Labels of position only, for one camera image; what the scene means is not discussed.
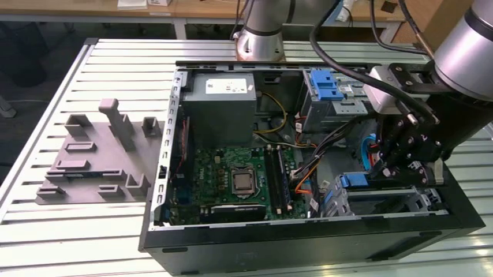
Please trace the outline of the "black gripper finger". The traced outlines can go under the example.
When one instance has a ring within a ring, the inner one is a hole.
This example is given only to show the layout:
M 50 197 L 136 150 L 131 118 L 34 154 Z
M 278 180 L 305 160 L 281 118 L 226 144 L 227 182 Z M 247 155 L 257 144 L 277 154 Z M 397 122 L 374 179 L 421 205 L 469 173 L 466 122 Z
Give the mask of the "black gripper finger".
M 414 115 L 386 115 L 380 118 L 377 145 L 380 160 L 369 171 L 373 180 L 414 181 L 417 173 L 409 167 L 417 158 L 418 120 Z
M 424 134 L 417 134 L 420 146 L 417 150 L 417 158 L 409 164 L 416 170 L 417 180 L 414 181 L 392 181 L 392 186 L 440 186 L 444 184 L 444 162 L 440 158 L 442 153 L 442 145 Z

